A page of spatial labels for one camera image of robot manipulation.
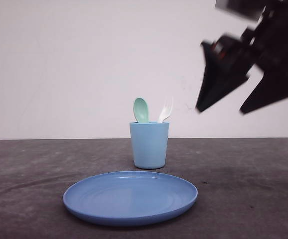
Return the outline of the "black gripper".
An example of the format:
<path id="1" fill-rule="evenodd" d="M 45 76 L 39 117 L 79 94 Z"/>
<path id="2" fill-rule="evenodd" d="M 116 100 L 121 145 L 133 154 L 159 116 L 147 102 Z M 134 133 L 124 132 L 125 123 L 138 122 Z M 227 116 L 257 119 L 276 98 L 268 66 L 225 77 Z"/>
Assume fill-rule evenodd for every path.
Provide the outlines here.
<path id="1" fill-rule="evenodd" d="M 245 83 L 257 65 L 263 77 L 246 98 L 247 114 L 288 98 L 288 0 L 218 0 L 216 8 L 253 21 L 240 38 L 203 41 L 205 70 L 196 108 L 203 112 Z"/>

